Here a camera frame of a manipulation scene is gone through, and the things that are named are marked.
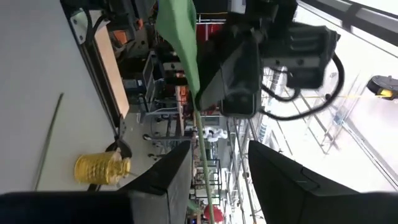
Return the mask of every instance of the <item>white table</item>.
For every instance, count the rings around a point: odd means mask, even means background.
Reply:
[[[46,0],[5,1],[0,6],[0,193],[33,189],[61,93],[39,190],[86,190],[87,185],[73,178],[75,161],[80,154],[103,152],[113,142],[113,130],[62,7],[59,1]],[[109,46],[100,51],[110,54]],[[112,71],[112,86],[120,87],[113,60],[106,57],[104,63]],[[127,113],[120,88],[114,94],[119,109]]]

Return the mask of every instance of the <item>red object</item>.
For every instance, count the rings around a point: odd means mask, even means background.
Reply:
[[[200,43],[204,43],[208,40],[210,34],[218,31],[222,27],[222,24],[197,24],[197,40]]]
[[[224,220],[223,212],[216,206],[213,205],[213,213],[214,213],[214,222],[222,222]],[[206,219],[210,219],[210,208],[207,205],[205,210],[203,211],[203,215]]]
[[[204,116],[212,115],[216,110],[217,110],[217,105],[213,105],[209,107],[207,110],[202,111],[202,115]]]

